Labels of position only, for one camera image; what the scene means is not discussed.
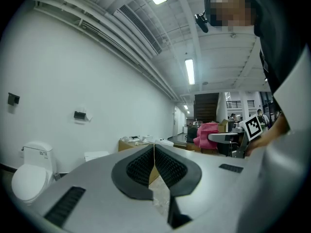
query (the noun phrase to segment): white toilet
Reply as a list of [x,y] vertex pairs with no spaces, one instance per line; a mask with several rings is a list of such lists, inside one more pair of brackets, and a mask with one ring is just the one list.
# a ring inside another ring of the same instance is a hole
[[31,204],[54,181],[56,161],[52,147],[43,142],[29,142],[24,146],[24,164],[12,178],[15,196]]

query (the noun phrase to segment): floor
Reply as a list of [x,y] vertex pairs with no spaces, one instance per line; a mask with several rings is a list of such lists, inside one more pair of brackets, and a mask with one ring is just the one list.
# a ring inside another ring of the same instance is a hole
[[173,138],[170,138],[169,141],[174,142],[175,144],[182,144],[186,145],[187,138],[185,137],[187,134],[179,134],[177,136],[173,136]]
[[[13,178],[13,173],[0,170],[1,174],[1,183],[4,189],[7,191],[10,197],[14,197],[12,190],[11,182]],[[167,219],[169,214],[169,205],[170,205],[170,190],[165,185],[161,176],[159,176],[155,181],[149,185],[149,189],[154,193],[153,206],[157,211]]]

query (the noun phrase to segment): ceiling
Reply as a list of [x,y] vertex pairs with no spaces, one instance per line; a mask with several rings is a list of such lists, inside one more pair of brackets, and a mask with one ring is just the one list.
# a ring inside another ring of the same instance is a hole
[[[160,5],[152,0],[90,1],[111,15],[127,4],[145,23],[162,48],[151,62],[178,96],[178,102],[188,104],[189,116],[193,116],[195,94],[270,90],[253,28],[223,32],[209,26],[209,32],[203,33],[193,15],[204,11],[204,0],[167,0]],[[195,85],[189,85],[185,66],[190,58],[194,60]]]

